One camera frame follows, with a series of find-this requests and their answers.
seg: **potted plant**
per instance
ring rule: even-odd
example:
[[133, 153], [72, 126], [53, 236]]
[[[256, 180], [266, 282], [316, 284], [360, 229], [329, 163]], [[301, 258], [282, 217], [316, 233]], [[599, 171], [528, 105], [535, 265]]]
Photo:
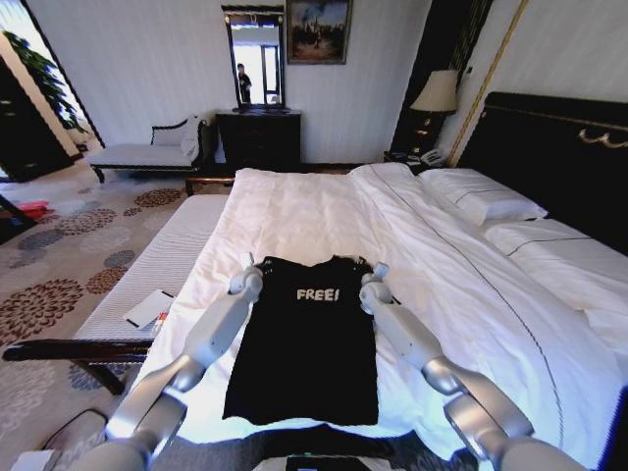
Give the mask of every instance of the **potted plant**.
[[64, 129], [87, 132], [79, 124], [77, 110], [65, 99], [66, 94], [61, 87], [63, 83], [54, 75], [53, 71], [58, 69], [57, 65], [30, 49], [28, 41], [25, 39], [9, 31], [3, 32], [46, 98], [46, 101], [61, 121]]

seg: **silver robotic arm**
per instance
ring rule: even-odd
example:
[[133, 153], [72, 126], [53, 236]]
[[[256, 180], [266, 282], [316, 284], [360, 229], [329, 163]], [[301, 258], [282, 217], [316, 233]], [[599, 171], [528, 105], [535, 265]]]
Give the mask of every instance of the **silver robotic arm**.
[[378, 263], [373, 274], [364, 275], [362, 308], [399, 355], [421, 371], [439, 393], [453, 395], [445, 417], [478, 459], [489, 459], [504, 471], [565, 470], [585, 468], [559, 449], [532, 439], [532, 424], [491, 380], [451, 362], [439, 340], [405, 307], [394, 302], [382, 282], [388, 266]]
[[185, 418], [186, 407], [177, 395], [196, 386], [227, 351], [261, 290], [262, 272], [253, 266], [233, 277], [229, 293], [214, 301], [187, 335], [182, 354], [139, 382], [109, 420], [108, 442], [71, 471], [148, 469]]
[[[363, 277], [362, 308], [432, 388], [453, 396], [445, 417], [467, 447], [479, 459], [489, 459], [497, 471], [584, 470], [557, 448], [532, 439], [530, 421], [491, 380], [446, 358], [434, 334], [393, 302], [382, 282], [387, 271], [380, 263], [374, 274]], [[107, 424], [108, 442], [82, 457], [71, 471], [148, 469], [183, 422], [186, 407], [178, 395], [195, 387], [231, 345], [262, 285], [262, 273], [253, 266], [233, 277], [229, 293], [209, 306], [187, 335], [182, 354], [139, 382]]]

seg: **white duvet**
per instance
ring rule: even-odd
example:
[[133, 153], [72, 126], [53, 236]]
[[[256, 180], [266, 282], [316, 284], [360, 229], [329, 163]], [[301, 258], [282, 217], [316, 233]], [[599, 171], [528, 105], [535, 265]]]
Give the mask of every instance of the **white duvet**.
[[[195, 321], [240, 270], [240, 253], [307, 265], [358, 254], [391, 266], [386, 282], [395, 297], [432, 329], [453, 361], [495, 381], [530, 418], [535, 437], [597, 466], [621, 388], [614, 356], [580, 316], [466, 228], [403, 165], [364, 166], [346, 176], [241, 170], [138, 378], [181, 352]], [[188, 411], [181, 437], [210, 443], [318, 424], [222, 420], [243, 330], [183, 395]], [[449, 459], [463, 444], [444, 417], [447, 397], [431, 390], [380, 333], [376, 343], [379, 423], [337, 428], [367, 437], [415, 430]]]

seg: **white pillow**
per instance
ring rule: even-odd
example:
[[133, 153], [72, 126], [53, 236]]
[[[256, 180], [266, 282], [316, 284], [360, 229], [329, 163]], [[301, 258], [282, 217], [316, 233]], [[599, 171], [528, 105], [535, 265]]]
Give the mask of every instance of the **white pillow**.
[[153, 127], [152, 145], [181, 145], [183, 135], [185, 134], [186, 122], [187, 120], [180, 125], [176, 125], [176, 128], [165, 127], [160, 129], [159, 127]]
[[496, 225], [486, 238], [565, 304], [584, 311], [628, 378], [628, 257], [552, 219]]
[[198, 155], [198, 125], [202, 121], [198, 116], [190, 116], [185, 123], [181, 152], [192, 162]]
[[434, 169], [421, 179], [482, 226], [486, 220], [523, 221], [548, 212], [534, 201], [472, 169]]

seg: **painting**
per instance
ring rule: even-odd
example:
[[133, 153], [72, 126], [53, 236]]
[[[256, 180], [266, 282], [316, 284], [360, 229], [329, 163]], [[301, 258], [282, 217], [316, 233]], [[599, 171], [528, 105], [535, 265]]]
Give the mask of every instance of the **painting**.
[[288, 63], [344, 64], [351, 0], [288, 0]]

